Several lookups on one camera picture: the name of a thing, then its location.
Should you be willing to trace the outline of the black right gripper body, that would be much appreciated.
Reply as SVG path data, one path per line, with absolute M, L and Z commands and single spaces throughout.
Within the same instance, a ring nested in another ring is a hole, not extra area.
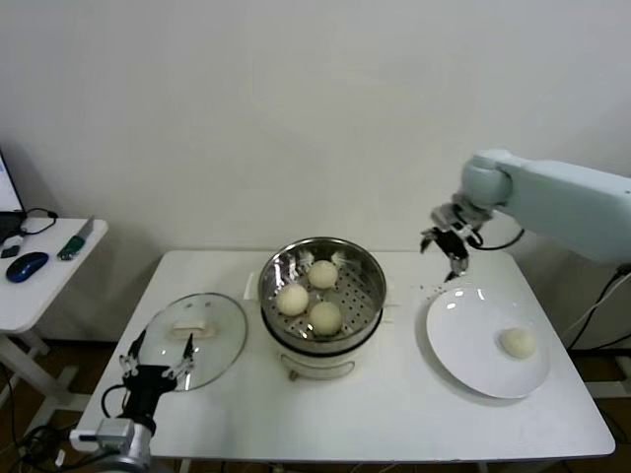
M 435 227 L 432 229 L 434 242 L 439 249 L 451 260 L 467 259 L 469 254 L 465 242 L 453 231 L 443 231 Z

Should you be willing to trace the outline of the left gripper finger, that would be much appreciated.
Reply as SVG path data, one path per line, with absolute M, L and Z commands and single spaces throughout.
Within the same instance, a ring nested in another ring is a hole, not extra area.
M 139 373 L 139 353 L 142 348 L 145 336 L 146 330 L 143 330 L 131 343 L 127 354 L 120 356 L 120 366 L 123 369 L 123 378 L 129 378 Z
M 163 372 L 163 377 L 171 380 L 179 380 L 183 377 L 186 377 L 194 369 L 193 355 L 193 334 L 190 333 L 184 346 L 180 361 L 165 370 Z

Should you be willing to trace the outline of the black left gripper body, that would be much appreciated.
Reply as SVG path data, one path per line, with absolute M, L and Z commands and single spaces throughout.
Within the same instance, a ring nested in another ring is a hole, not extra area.
M 123 418 L 153 419 L 161 396 L 177 387 L 177 380 L 169 370 L 166 366 L 142 365 L 137 368 L 137 374 L 124 380 L 129 395 L 122 411 Z

